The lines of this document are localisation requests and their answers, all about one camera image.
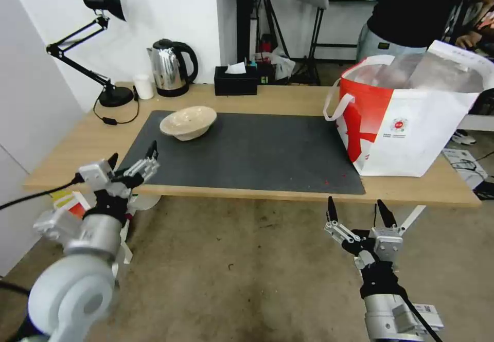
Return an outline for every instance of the kettle handle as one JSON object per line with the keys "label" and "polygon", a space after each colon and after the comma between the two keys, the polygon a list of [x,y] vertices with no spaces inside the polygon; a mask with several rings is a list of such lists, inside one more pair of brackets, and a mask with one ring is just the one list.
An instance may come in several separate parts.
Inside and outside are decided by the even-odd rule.
{"label": "kettle handle", "polygon": [[185,68],[185,66],[184,66],[184,70],[185,70],[185,75],[186,75],[186,78],[187,78],[187,83],[191,83],[192,81],[194,81],[196,79],[197,72],[199,70],[199,66],[197,64],[196,53],[192,50],[192,48],[190,46],[188,46],[187,44],[182,43],[180,41],[174,41],[173,42],[173,46],[178,51],[180,51],[180,52],[186,52],[190,56],[190,60],[192,61],[192,65],[194,66],[194,69],[192,71],[192,74],[190,76],[187,75],[187,69]]}

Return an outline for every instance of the beige bowl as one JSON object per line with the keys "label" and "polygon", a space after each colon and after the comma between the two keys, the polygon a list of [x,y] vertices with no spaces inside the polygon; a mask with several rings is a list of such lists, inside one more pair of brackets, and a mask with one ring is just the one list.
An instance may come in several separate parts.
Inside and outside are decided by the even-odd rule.
{"label": "beige bowl", "polygon": [[206,106],[184,108],[166,116],[160,122],[160,131],[163,134],[187,141],[204,134],[216,120],[214,109]]}

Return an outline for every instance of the robotic hand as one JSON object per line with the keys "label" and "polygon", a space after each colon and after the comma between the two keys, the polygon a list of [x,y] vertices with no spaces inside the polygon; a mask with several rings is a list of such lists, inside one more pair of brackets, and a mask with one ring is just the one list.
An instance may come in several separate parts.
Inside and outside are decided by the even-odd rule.
{"label": "robotic hand", "polygon": [[118,154],[79,168],[96,195],[96,206],[83,220],[64,209],[43,214],[35,230],[63,245],[66,257],[47,268],[32,287],[28,312],[50,342],[83,341],[91,325],[104,317],[117,287],[115,269],[121,251],[132,189],[148,181],[160,166],[156,141],[129,169],[114,171]]}
{"label": "robotic hand", "polygon": [[424,341],[429,333],[435,341],[441,341],[435,333],[443,323],[436,308],[429,304],[412,304],[407,292],[398,284],[395,261],[403,246],[404,230],[381,200],[377,201],[384,228],[349,230],[338,222],[333,199],[328,199],[328,220],[325,230],[342,248],[354,256],[360,270],[363,285],[360,296],[367,312],[365,324],[369,339],[392,341]]}

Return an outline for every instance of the black desk lamp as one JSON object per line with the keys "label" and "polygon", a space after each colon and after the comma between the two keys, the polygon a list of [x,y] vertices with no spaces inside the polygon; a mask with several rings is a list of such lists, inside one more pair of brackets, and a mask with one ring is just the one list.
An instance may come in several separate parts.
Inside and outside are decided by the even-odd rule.
{"label": "black desk lamp", "polygon": [[[88,25],[85,25],[84,27],[78,29],[74,33],[71,33],[69,36],[64,37],[60,41],[48,45],[46,47],[46,51],[52,57],[60,59],[62,62],[68,64],[72,68],[75,68],[76,70],[82,72],[83,74],[93,79],[97,83],[103,85],[103,91],[98,97],[99,102],[102,106],[117,107],[127,104],[134,97],[130,89],[126,87],[117,87],[113,85],[110,78],[103,75],[99,75],[89,69],[86,69],[80,64],[74,62],[72,59],[69,59],[65,56],[65,52],[69,51],[70,49],[76,47],[79,44],[82,44],[84,41],[90,39],[91,37],[107,29],[108,21],[110,20],[110,18],[105,16],[104,14],[105,10],[109,11],[110,13],[112,13],[114,16],[121,19],[122,21],[125,21],[127,0],[83,0],[83,1],[88,8],[94,10],[95,14],[97,15],[96,19],[94,19]],[[88,29],[89,27],[95,24],[100,26],[99,30],[87,35],[82,39],[75,41],[68,41],[73,36],[81,33],[82,31]]]}

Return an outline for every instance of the electric kettle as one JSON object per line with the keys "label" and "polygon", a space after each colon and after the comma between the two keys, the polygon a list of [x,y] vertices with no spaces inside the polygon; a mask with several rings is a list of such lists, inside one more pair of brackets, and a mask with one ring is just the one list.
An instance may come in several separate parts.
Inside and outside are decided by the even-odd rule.
{"label": "electric kettle", "polygon": [[[196,53],[192,48],[182,42],[161,39],[147,50],[158,94],[165,97],[185,94],[198,71]],[[190,76],[187,74],[183,52],[189,54],[194,66]]]}

